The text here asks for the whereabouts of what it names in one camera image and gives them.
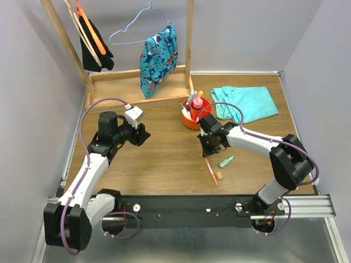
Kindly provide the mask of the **small green bottle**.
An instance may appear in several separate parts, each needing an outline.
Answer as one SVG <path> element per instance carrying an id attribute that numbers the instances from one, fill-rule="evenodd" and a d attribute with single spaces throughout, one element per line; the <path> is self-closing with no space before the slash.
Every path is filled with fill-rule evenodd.
<path id="1" fill-rule="evenodd" d="M 232 160 L 234 159 L 234 156 L 229 156 L 228 158 L 226 158 L 225 160 L 221 161 L 218 166 L 223 169 L 224 167 L 226 167 Z"/>

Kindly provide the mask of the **orange pen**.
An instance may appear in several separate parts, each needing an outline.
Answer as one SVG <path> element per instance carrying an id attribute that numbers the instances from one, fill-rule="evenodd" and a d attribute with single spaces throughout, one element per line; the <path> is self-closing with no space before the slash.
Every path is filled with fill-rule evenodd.
<path id="1" fill-rule="evenodd" d="M 210 165 L 210 163 L 209 163 L 207 157 L 205 157 L 204 160 L 205 160 L 205 162 L 206 162 L 206 164 L 207 164 L 208 170 L 210 171 L 210 174 L 211 174 L 211 176 L 212 176 L 212 179 L 213 179 L 215 185 L 218 186 L 218 182 L 217 182 L 216 176 L 215 176 L 215 174 L 214 174 L 214 172 L 213 172 L 213 169 L 212 169 L 212 167 L 211 167 L 211 165 Z"/>

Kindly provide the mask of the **small tan eraser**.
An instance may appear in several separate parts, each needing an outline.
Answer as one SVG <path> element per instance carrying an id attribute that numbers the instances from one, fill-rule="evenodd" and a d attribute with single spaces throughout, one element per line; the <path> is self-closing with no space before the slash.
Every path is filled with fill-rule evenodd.
<path id="1" fill-rule="evenodd" d="M 223 174 L 221 172 L 217 172 L 216 176 L 217 176 L 218 180 L 223 180 L 224 179 L 224 176 L 223 176 Z"/>

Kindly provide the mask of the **green grey highlighter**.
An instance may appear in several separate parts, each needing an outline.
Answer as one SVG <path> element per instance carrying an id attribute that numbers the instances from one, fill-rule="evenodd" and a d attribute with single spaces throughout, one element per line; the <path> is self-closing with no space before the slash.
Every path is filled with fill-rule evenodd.
<path id="1" fill-rule="evenodd" d="M 193 98 L 194 98 L 194 92 L 190 92 L 189 97 L 188 97 L 186 103 L 187 103 L 188 105 L 190 105 L 191 102 L 192 102 L 192 100 L 193 100 Z"/>

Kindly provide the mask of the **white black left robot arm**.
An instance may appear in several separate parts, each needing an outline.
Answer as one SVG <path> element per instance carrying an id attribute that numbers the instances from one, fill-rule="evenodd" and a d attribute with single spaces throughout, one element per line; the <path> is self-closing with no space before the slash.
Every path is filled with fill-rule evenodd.
<path id="1" fill-rule="evenodd" d="M 138 107 L 126 110 L 124 115 L 112 111 L 99 115 L 98 131 L 87 146 L 73 183 L 56 203 L 47 204 L 43 211 L 47 245 L 63 247 L 69 254 L 77 255 L 86 249 L 93 227 L 105 215 L 130 215 L 122 206 L 119 191 L 102 189 L 94 195 L 93 190 L 125 142 L 141 146 L 150 137 L 140 122 L 143 115 Z"/>

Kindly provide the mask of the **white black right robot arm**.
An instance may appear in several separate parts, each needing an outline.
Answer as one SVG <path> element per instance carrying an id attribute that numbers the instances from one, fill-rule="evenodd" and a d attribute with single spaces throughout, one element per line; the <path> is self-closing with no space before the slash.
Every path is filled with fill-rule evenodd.
<path id="1" fill-rule="evenodd" d="M 250 208 L 257 214 L 266 214 L 277 199 L 307 184 L 305 178 L 313 170 L 319 171 L 315 160 L 292 134 L 285 137 L 268 136 L 245 129 L 241 124 L 228 122 L 222 125 L 211 114 L 200 118 L 197 124 L 204 157 L 229 147 L 237 147 L 261 155 L 271 162 L 273 179 L 252 197 L 250 203 Z"/>

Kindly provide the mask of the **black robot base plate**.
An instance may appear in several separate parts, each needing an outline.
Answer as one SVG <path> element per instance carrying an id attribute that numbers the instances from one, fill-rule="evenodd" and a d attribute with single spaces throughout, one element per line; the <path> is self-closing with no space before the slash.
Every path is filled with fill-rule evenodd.
<path id="1" fill-rule="evenodd" d="M 120 208 L 128 215 L 108 215 L 102 228 L 117 233 L 123 228 L 250 228 L 254 219 L 285 215 L 281 199 L 266 209 L 252 195 L 125 195 Z"/>

